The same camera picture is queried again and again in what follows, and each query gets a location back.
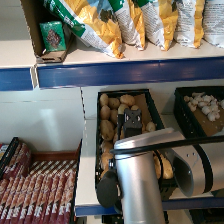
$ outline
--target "plastic packaging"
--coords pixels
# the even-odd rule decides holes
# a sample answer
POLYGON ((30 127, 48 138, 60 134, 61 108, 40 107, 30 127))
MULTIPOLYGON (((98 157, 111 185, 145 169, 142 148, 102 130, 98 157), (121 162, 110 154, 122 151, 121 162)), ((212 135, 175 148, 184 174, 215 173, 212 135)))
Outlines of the plastic packaging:
POLYGON ((40 0, 78 37, 111 57, 122 58, 118 22, 107 0, 40 0))
POLYGON ((204 10, 204 39, 212 45, 224 48, 224 1, 206 0, 204 10))
POLYGON ((177 0, 178 20, 174 39, 183 46, 199 48, 204 35, 202 13, 205 0, 177 0))
POLYGON ((167 51, 173 41, 178 13, 172 0, 138 0, 145 22, 146 37, 167 51))
POLYGON ((65 37, 61 22, 40 23, 46 51, 65 51, 65 37))
POLYGON ((145 25, 138 4, 133 0, 109 0, 109 2, 117 17, 122 40, 127 44, 135 45, 138 50, 144 50, 145 25))

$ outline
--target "white wall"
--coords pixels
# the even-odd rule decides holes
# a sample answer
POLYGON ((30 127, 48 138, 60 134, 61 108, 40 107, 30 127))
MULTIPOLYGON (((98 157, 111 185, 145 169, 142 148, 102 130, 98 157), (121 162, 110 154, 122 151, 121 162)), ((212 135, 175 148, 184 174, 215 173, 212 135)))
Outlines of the white wall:
POLYGON ((37 151, 74 150, 83 127, 80 88, 0 92, 0 142, 17 136, 37 151))

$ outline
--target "white shelf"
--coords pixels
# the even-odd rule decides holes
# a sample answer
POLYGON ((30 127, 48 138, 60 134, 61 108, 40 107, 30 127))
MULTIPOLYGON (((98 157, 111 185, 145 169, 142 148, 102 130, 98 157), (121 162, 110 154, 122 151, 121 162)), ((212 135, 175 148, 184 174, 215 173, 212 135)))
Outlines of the white shelf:
POLYGON ((0 2, 0 68, 30 68, 36 63, 19 4, 19 1, 0 2))
POLYGON ((93 47, 86 47, 80 40, 76 39, 72 44, 63 65, 224 56, 224 49, 214 47, 204 40, 202 40, 200 49, 183 47, 173 41, 171 48, 167 52, 161 51, 150 42, 146 43, 146 49, 144 51, 138 51, 135 47, 127 44, 123 45, 123 48, 125 49, 125 57, 123 59, 116 59, 101 53, 93 47))

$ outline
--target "potato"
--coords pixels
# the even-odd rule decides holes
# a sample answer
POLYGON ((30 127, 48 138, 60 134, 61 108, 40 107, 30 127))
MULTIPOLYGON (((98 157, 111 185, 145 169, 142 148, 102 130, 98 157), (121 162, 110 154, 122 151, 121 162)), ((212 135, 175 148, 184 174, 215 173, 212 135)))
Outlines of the potato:
POLYGON ((114 145, 112 142, 103 141, 101 144, 102 152, 110 152, 111 149, 113 149, 114 145))
POLYGON ((139 109, 139 107, 137 106, 137 105, 133 105, 132 107, 131 107, 131 110, 138 110, 139 109))
POLYGON ((108 120, 102 120, 100 122, 100 133, 105 141, 111 141, 114 137, 113 124, 108 120))
POLYGON ((145 131, 145 124, 142 122, 142 133, 145 131))
POLYGON ((109 159, 113 158, 112 153, 104 152, 101 156, 101 168, 105 170, 109 166, 109 159))
MULTIPOLYGON (((162 155, 160 154, 160 157, 162 159, 163 163, 163 179, 172 179, 173 178, 173 170, 170 162, 162 155)), ((154 163, 155 163, 155 169, 156 169, 156 176, 157 179, 161 176, 161 167, 160 162, 157 156, 154 156, 154 163)))
POLYGON ((129 108, 128 105, 126 105, 126 104, 121 104, 121 105, 119 106, 119 108, 118 108, 118 114, 124 114, 124 110, 125 110, 126 108, 129 108))
POLYGON ((149 122, 145 128, 146 131, 152 132, 156 130, 156 125, 153 122, 149 122))
POLYGON ((129 107, 135 105, 135 98, 133 96, 130 95, 123 95, 120 98, 121 103, 123 104, 127 104, 129 107))
POLYGON ((117 110, 111 110, 110 111, 110 120, 117 126, 117 110))
POLYGON ((110 108, 107 105, 104 105, 100 110, 100 119, 109 120, 110 118, 110 108))
MULTIPOLYGON (((114 139, 113 139, 113 143, 115 144, 115 142, 117 141, 117 139, 118 139, 118 135, 117 135, 117 133, 114 135, 114 139)), ((120 140, 121 139, 124 139, 124 132, 123 131, 121 131, 121 136, 120 136, 120 140)))
POLYGON ((120 106, 120 101, 117 98, 109 98, 108 106, 110 109, 117 109, 120 106))
POLYGON ((100 106, 103 107, 104 105, 108 105, 108 96, 105 93, 100 96, 100 106))

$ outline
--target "garlic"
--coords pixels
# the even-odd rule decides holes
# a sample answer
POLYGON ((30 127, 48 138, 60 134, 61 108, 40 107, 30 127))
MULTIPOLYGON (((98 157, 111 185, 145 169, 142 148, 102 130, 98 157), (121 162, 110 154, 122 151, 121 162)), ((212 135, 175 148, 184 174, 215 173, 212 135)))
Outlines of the garlic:
POLYGON ((215 119, 219 119, 220 118, 220 114, 219 114, 219 112, 213 112, 214 114, 215 114, 215 119))
POLYGON ((203 96, 202 99, 203 99, 205 102, 208 102, 208 103, 212 100, 212 98, 211 98, 210 96, 208 96, 208 95, 203 96))
POLYGON ((202 102, 203 101, 203 99, 200 96, 196 96, 194 99, 197 100, 198 102, 202 102))
POLYGON ((222 109, 224 109, 224 100, 221 101, 220 105, 221 105, 222 109))
POLYGON ((219 110, 219 108, 218 108, 218 105, 211 105, 210 106, 210 110, 212 111, 212 112, 217 112, 218 110, 219 110))
POLYGON ((210 121, 215 121, 215 113, 214 113, 214 112, 209 113, 209 114, 208 114, 208 119, 209 119, 210 121))
POLYGON ((146 131, 152 132, 156 130, 156 125, 153 122, 149 122, 145 128, 146 131))
POLYGON ((203 96, 205 93, 192 93, 192 97, 203 96))
POLYGON ((190 97, 189 96, 185 96, 184 97, 184 101, 188 103, 190 101, 190 97))
POLYGON ((201 111, 205 115, 207 115, 211 112, 210 107, 208 107, 208 106, 204 106, 201 111))
POLYGON ((193 99, 193 100, 191 100, 191 104, 194 105, 194 106, 197 106, 198 105, 198 101, 193 99))

